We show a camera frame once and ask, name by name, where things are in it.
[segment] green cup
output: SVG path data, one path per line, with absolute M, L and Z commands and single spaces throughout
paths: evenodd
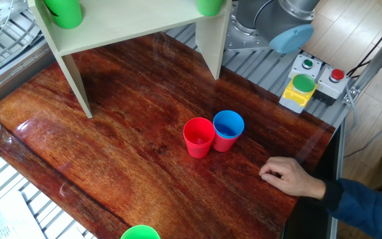
M 79 0 L 44 0 L 54 22 L 63 29 L 72 29 L 82 22 Z
M 223 0 L 197 0 L 197 10 L 205 16 L 214 16 L 219 13 Z
M 146 225 L 133 226 L 120 239 L 160 239 L 156 230 Z

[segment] white shelf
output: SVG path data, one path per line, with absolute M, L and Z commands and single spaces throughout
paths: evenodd
M 231 0 L 224 0 L 221 11 L 213 17 L 198 12 L 197 0 L 82 0 L 84 18 L 74 29 L 56 26 L 44 0 L 28 2 L 58 65 L 89 118 L 92 117 L 91 108 L 71 56 L 75 52 L 197 22 L 196 44 L 213 77 L 219 78 Z
M 62 56 L 206 18 L 197 11 L 196 0 L 82 0 L 80 3 L 84 12 L 81 25 L 61 29 L 51 23 Z

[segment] person's arm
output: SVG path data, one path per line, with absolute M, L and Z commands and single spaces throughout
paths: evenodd
M 284 193 L 316 198 L 334 218 L 382 238 L 382 193 L 355 181 L 315 179 L 290 158 L 270 158 L 259 174 Z

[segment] human hand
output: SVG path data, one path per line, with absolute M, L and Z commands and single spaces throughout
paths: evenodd
M 262 179 L 292 196 L 324 198 L 326 186 L 319 179 L 310 176 L 295 159 L 271 157 L 260 169 Z

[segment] control box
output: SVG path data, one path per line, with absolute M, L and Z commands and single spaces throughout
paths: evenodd
M 288 77 L 292 79 L 297 74 L 306 74 L 313 79 L 316 79 L 316 77 L 318 77 L 319 71 L 321 71 L 321 66 L 322 62 L 299 54 L 292 64 L 292 68 L 290 74 L 288 74 Z
M 342 70 L 334 69 L 331 66 L 325 67 L 326 69 L 318 79 L 318 88 L 314 98 L 332 106 L 342 94 L 345 94 L 350 77 L 346 76 Z
M 297 74 L 286 86 L 279 103 L 296 113 L 302 113 L 316 87 L 313 77 L 306 74 Z

